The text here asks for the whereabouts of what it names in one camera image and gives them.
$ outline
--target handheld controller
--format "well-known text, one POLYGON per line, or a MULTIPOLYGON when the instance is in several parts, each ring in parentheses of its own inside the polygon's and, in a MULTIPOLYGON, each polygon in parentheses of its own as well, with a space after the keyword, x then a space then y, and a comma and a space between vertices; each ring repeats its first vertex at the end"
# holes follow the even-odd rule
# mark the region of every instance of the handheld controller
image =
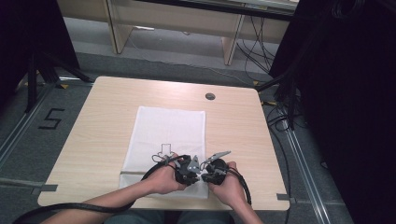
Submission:
POLYGON ((206 166, 207 174, 201 175, 201 178, 207 183, 221 185, 227 175, 225 170, 228 169, 229 167, 224 160, 216 159, 206 166))

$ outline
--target black device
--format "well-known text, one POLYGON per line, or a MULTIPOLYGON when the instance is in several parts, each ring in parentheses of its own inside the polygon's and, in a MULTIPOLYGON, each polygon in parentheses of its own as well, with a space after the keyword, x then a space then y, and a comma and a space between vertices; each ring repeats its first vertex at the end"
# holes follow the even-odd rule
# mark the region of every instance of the black device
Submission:
POLYGON ((250 191, 248 190, 248 184, 245 181, 244 177, 241 174, 239 174, 237 170, 235 170, 232 167, 229 167, 224 160, 215 159, 211 161, 206 166, 206 170, 207 170, 207 174, 202 174, 201 178, 203 179, 204 182, 212 183, 215 185, 221 185, 227 173, 235 175, 245 191, 248 204, 251 204, 250 191))
POLYGON ((183 161, 179 161, 177 167, 175 168, 175 179, 178 183, 190 186, 195 184, 199 178, 195 172, 189 169, 192 162, 191 156, 186 157, 183 161))
POLYGON ((226 176, 224 170, 228 169, 229 167, 224 160, 216 159, 206 166, 207 174, 201 175, 201 178, 205 182, 221 185, 226 176))

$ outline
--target black wire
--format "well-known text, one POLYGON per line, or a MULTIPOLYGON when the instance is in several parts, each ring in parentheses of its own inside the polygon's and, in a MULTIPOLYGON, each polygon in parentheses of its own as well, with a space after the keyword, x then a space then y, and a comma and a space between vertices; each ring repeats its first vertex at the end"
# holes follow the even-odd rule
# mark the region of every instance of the black wire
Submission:
MULTIPOLYGON (((155 164, 153 167, 151 167, 151 169, 149 169, 145 173, 145 175, 143 176, 143 178, 141 180, 147 179, 149 177, 149 175, 154 173, 160 167, 169 165, 168 163, 170 161, 175 161, 178 159, 187 159, 187 157, 188 156, 183 155, 183 156, 177 156, 174 158, 169 158, 167 161, 157 162, 157 164, 155 164)), ((120 213, 120 212, 128 210, 132 205, 134 205, 134 202, 136 202, 136 201, 128 203, 128 204, 124 205, 123 207, 104 207, 104 206, 98 206, 98 205, 93 205, 93 204, 88 204, 88 203, 57 203, 57 204, 53 204, 53 205, 49 205, 49 206, 39 207, 39 208, 34 209, 30 212, 27 212, 27 213, 21 215, 20 217, 18 217, 13 223, 21 224, 28 217, 33 217, 35 215, 49 212, 49 211, 63 210, 63 209, 78 209, 78 210, 87 210, 87 211, 93 211, 93 212, 112 213, 112 214, 120 213)))
MULTIPOLYGON (((248 46, 245 44, 245 40, 244 40, 244 39, 242 40, 242 43, 244 44, 245 49, 249 50, 248 46)), ((257 56, 263 57, 263 58, 265 57, 265 55, 262 55, 262 54, 260 54, 260 53, 256 53, 256 52, 254 52, 254 51, 252 51, 251 53, 252 53, 252 54, 255 54, 255 55, 257 55, 257 56)))
POLYGON ((264 46, 264 44, 262 43, 263 42, 263 36, 262 36, 263 35, 263 29, 262 29, 262 27, 264 26, 264 18, 262 18, 261 29, 260 29, 260 31, 258 33, 257 33, 256 26, 254 25, 253 17, 250 17, 250 20, 251 20, 251 23, 253 25, 254 33, 256 34, 256 41, 259 41, 259 44, 262 47, 262 53, 264 55, 264 60, 265 60, 265 63, 267 65, 267 68, 268 68, 268 70, 271 70, 271 64, 269 63, 269 60, 268 60, 268 57, 267 57, 265 51, 267 51, 271 56, 273 56, 273 57, 275 57, 275 56, 270 51, 268 51, 266 49, 266 47, 264 46))
MULTIPOLYGON (((267 120, 272 120, 272 121, 276 120, 276 122, 270 124, 270 123, 267 121, 267 125, 268 125, 268 130, 273 134, 273 136, 275 137, 276 141, 279 143, 279 146, 280 146, 280 149, 281 149, 283 158, 284 158, 284 160, 285 160, 285 164, 286 164, 286 178, 287 178, 287 181, 288 181, 287 193, 289 194, 289 198, 291 198, 291 181, 290 181, 289 160, 288 160, 288 157, 286 156, 285 148, 283 148, 283 145, 282 145, 282 143, 280 142, 279 137, 276 135, 274 129, 272 128, 272 126, 273 126, 274 124, 276 125, 278 122, 280 122, 281 120, 283 120, 283 118, 286 118, 287 116, 281 115, 281 116, 278 116, 278 117, 276 117, 276 118, 274 118, 274 119, 269 119, 270 116, 271 116, 271 114, 272 114, 272 112, 274 112, 275 109, 277 109, 277 106, 275 106, 275 107, 268 113, 268 115, 267 115, 266 118, 267 118, 267 120)), ((288 221, 289 221, 289 216, 290 216, 290 208, 289 208, 288 211, 286 212, 285 224, 288 223, 288 221)))
POLYGON ((247 203, 251 205, 251 195, 250 195, 250 191, 248 189, 248 184, 245 181, 244 177, 242 175, 240 175, 234 168, 231 170, 231 169, 227 169, 227 168, 216 167, 216 169, 219 169, 219 170, 227 172, 227 173, 231 173, 238 178, 239 183, 242 185, 242 188, 244 189, 245 194, 247 196, 247 203))
MULTIPOLYGON (((283 148, 282 144, 280 143, 279 137, 276 135, 276 133, 272 129, 271 125, 268 125, 268 129, 274 135, 274 137, 275 137, 276 141, 279 143, 280 149, 282 151, 282 155, 283 155, 283 158, 286 163, 286 176, 287 176, 287 180, 288 180, 287 193, 289 194, 289 198, 291 198, 290 168, 289 168, 288 157, 286 157, 285 149, 283 148)), ((290 208, 288 209, 288 211, 286 211, 285 224, 288 223, 288 221, 289 221, 289 215, 290 215, 290 208)))

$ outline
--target black cable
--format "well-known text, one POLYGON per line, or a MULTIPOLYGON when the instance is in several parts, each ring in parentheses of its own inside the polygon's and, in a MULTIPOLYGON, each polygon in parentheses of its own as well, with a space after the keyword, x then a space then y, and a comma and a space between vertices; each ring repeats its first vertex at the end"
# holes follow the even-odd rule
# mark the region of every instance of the black cable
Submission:
MULTIPOLYGON (((267 117, 266 117, 267 120, 269 120, 269 118, 270 118, 270 116, 271 116, 271 113, 272 113, 275 109, 277 109, 277 106, 275 106, 275 107, 270 111, 270 113, 268 113, 268 115, 267 115, 267 117)), ((283 118, 286 118, 286 116, 285 116, 285 115, 281 115, 281 116, 276 117, 276 118, 271 119, 271 120, 276 120, 276 119, 279 119, 279 118, 282 118, 282 120, 283 120, 283 118)), ((285 164, 286 164, 286 178, 287 178, 287 181, 288 181, 287 193, 289 194, 289 197, 291 198, 291 181, 290 181, 289 160, 288 160, 288 157, 286 156, 285 148, 283 148, 283 145, 282 145, 282 143, 280 142, 279 137, 276 135, 274 129, 272 128, 272 126, 273 126, 274 124, 277 124, 279 121, 280 121, 280 120, 276 121, 276 122, 273 123, 273 124, 270 124, 270 123, 267 121, 267 125, 268 125, 268 130, 273 134, 273 136, 275 137, 276 141, 279 143, 279 146, 280 146, 280 149, 281 149, 283 158, 284 158, 284 160, 285 160, 285 164)), ((286 212, 285 224, 288 223, 288 221, 289 221, 289 215, 290 215, 290 209, 288 209, 288 211, 286 212)))
POLYGON ((365 0, 338 0, 332 7, 332 16, 338 20, 350 21, 357 19, 363 10, 365 0))
POLYGON ((219 170, 224 171, 226 173, 231 173, 231 174, 235 175, 238 178, 239 183, 242 185, 242 188, 244 189, 245 194, 247 196, 247 203, 251 205, 251 195, 250 195, 250 191, 248 189, 248 184, 245 181, 244 177, 242 175, 240 175, 234 168, 231 170, 231 169, 227 169, 227 168, 216 167, 216 169, 219 169, 219 170))
MULTIPOLYGON (((143 178, 141 180, 147 179, 149 175, 154 173, 157 169, 161 168, 162 166, 168 165, 170 161, 175 161, 178 159, 186 159, 188 156, 177 156, 174 158, 169 158, 167 161, 160 161, 157 162, 151 169, 149 169, 143 178)), ((33 217, 35 215, 49 212, 49 211, 54 211, 54 210, 63 210, 63 209, 78 209, 78 210, 86 210, 86 211, 93 211, 93 212, 100 212, 100 213, 120 213, 123 211, 128 210, 132 205, 134 205, 134 202, 128 203, 122 207, 105 207, 105 206, 98 206, 98 205, 93 205, 93 204, 88 204, 88 203, 57 203, 49 206, 43 206, 39 207, 37 209, 34 209, 30 212, 27 212, 23 214, 22 216, 18 217, 13 223, 14 224, 21 224, 25 219, 28 217, 33 217)))
POLYGON ((103 207, 103 206, 98 206, 98 205, 93 205, 93 204, 88 204, 88 203, 57 203, 49 206, 43 206, 39 207, 35 210, 32 210, 30 212, 27 212, 23 214, 22 216, 18 217, 13 223, 14 224, 21 224, 23 221, 29 217, 33 217, 35 215, 49 212, 49 211, 54 211, 54 210, 63 210, 63 209, 78 209, 78 210, 86 210, 86 211, 93 211, 93 212, 100 212, 100 213, 120 213, 123 211, 128 210, 132 205, 134 205, 134 202, 128 203, 124 205, 123 207, 103 207))
MULTIPOLYGON (((285 149, 283 148, 282 144, 280 143, 279 137, 276 135, 275 131, 272 129, 272 127, 270 125, 268 125, 268 129, 274 135, 274 137, 275 137, 276 141, 279 143, 280 149, 282 151, 282 155, 283 155, 283 158, 286 163, 286 176, 287 176, 287 180, 288 180, 287 193, 289 194, 289 198, 291 198, 290 168, 289 168, 288 157, 286 157, 285 149)), ((289 221, 289 215, 290 215, 290 208, 288 209, 288 211, 286 211, 285 224, 288 223, 288 221, 289 221)))
POLYGON ((265 61, 266 65, 267 65, 267 70, 271 70, 271 64, 269 63, 269 60, 268 60, 268 57, 267 57, 265 51, 267 51, 271 56, 273 56, 273 57, 275 57, 275 56, 272 53, 270 53, 266 49, 264 44, 262 43, 263 42, 263 29, 262 29, 262 27, 264 26, 264 18, 262 18, 261 29, 260 29, 260 31, 258 33, 257 33, 256 26, 254 25, 253 17, 250 17, 250 20, 251 20, 251 23, 253 25, 254 33, 256 34, 256 41, 259 41, 259 44, 260 44, 260 46, 262 48, 262 53, 264 55, 264 61, 265 61))

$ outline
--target gray carpet floor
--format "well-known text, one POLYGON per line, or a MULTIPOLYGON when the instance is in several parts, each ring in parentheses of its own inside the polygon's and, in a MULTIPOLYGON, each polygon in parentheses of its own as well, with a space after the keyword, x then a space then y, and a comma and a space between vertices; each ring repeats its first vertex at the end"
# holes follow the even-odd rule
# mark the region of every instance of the gray carpet floor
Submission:
MULTIPOLYGON (((139 35, 134 38, 136 44, 145 46, 144 43, 138 41, 139 38, 140 41, 145 41, 144 38, 139 35)), ((203 38, 211 39, 213 37, 204 36, 203 38)), ((238 59, 238 55, 236 55, 235 64, 242 65, 242 69, 241 66, 238 68, 223 67, 222 65, 210 66, 210 68, 215 69, 216 72, 214 72, 207 68, 172 65, 169 63, 153 63, 147 60, 134 58, 133 56, 117 56, 108 53, 108 51, 103 53, 104 51, 99 49, 98 44, 96 45, 96 51, 101 51, 102 53, 89 53, 86 49, 78 50, 78 48, 82 46, 82 43, 86 41, 83 39, 83 36, 73 40, 76 51, 78 52, 78 61, 81 65, 81 70, 92 78, 105 75, 247 88, 253 86, 252 79, 248 77, 244 71, 244 61, 242 58, 238 59)), ((106 45, 106 48, 108 48, 108 42, 103 42, 102 44, 106 45)), ((145 52, 155 49, 154 47, 152 48, 153 49, 145 49, 145 52)), ((186 50, 191 52, 190 47, 189 49, 185 49, 184 52, 183 50, 184 49, 179 49, 178 54, 185 54, 186 50)), ((169 52, 163 52, 166 59, 169 59, 168 53, 169 52)), ((201 55, 195 56, 194 59, 202 58, 204 57, 203 55, 204 54, 201 53, 201 55)), ((216 57, 218 61, 221 62, 221 55, 212 56, 216 57)), ((199 66, 208 66, 207 62, 199 62, 197 64, 199 66)), ((254 69, 248 71, 254 79, 269 79, 269 77, 254 71, 254 69)), ((60 76, 71 77, 62 69, 58 69, 58 74, 60 76)), ((24 180, 30 181, 31 183, 43 183, 47 180, 53 164, 56 162, 64 142, 73 127, 78 112, 82 108, 91 90, 91 87, 82 85, 82 82, 78 80, 69 81, 67 84, 69 84, 69 86, 66 89, 55 88, 50 92, 49 96, 39 108, 28 130, 23 135, 23 138, 14 148, 4 165, 0 167, 0 178, 24 180), (57 119, 61 119, 61 122, 54 130, 40 129, 39 127, 51 126, 53 124, 44 120, 52 108, 64 109, 64 111, 54 111, 52 115, 57 119)), ((27 100, 26 89, 26 86, 22 86, 14 97, 9 100, 7 108, 4 111, 0 111, 0 143, 5 141, 7 135, 12 131, 13 127, 23 115, 27 100)), ((276 87, 272 87, 262 92, 259 96, 263 101, 273 101, 273 93, 275 90, 276 87)), ((264 105, 262 109, 264 112, 263 115, 267 116, 273 108, 264 105)), ((274 118, 275 116, 277 116, 277 114, 273 113, 270 118, 274 118)), ((332 181, 330 173, 320 165, 320 152, 309 131, 309 124, 305 123, 304 116, 296 118, 295 122, 298 124, 296 125, 297 137, 304 151, 312 176, 317 183, 320 195, 326 204, 330 220, 332 223, 353 223, 332 181)), ((290 197, 295 199, 296 202, 290 205, 288 223, 318 223, 316 214, 306 192, 304 181, 297 167, 296 160, 290 150, 287 136, 284 132, 278 131, 276 131, 276 136, 280 139, 280 144, 285 149, 286 157, 289 162, 289 170, 286 169, 286 162, 281 152, 280 144, 277 142, 275 136, 272 135, 279 167, 285 181, 285 186, 289 184, 287 180, 288 175, 290 176, 290 197)), ((24 212, 38 207, 36 203, 38 195, 33 193, 33 188, 10 186, 6 184, 0 184, 0 188, 0 223, 10 223, 24 212)), ((285 217, 287 215, 287 212, 257 212, 264 223, 285 223, 285 217)), ((235 221, 236 223, 241 223, 238 217, 235 217, 235 221)))

